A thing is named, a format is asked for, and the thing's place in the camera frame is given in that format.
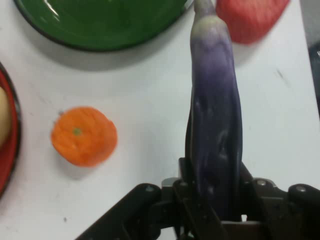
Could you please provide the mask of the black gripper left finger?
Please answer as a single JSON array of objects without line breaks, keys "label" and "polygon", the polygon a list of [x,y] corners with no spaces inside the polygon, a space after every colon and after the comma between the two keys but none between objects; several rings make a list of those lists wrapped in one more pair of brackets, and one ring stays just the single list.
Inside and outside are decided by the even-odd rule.
[{"label": "black gripper left finger", "polygon": [[221,163],[218,151],[228,136],[226,113],[189,115],[185,157],[179,159],[181,178],[168,178],[162,187],[142,183],[133,188],[85,230],[81,240],[156,240],[162,229],[174,228],[179,240],[226,240],[221,218],[228,215],[228,186],[213,203],[210,189],[227,179],[202,180],[204,161],[197,154],[209,153]]}]

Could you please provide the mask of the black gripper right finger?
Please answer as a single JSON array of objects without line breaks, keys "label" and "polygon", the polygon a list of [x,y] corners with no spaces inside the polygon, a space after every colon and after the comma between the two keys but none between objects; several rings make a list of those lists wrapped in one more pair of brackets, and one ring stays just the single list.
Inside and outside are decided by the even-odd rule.
[{"label": "black gripper right finger", "polygon": [[237,164],[239,210],[247,220],[234,226],[236,240],[318,240],[320,191],[307,184],[279,189],[271,180],[253,178]]}]

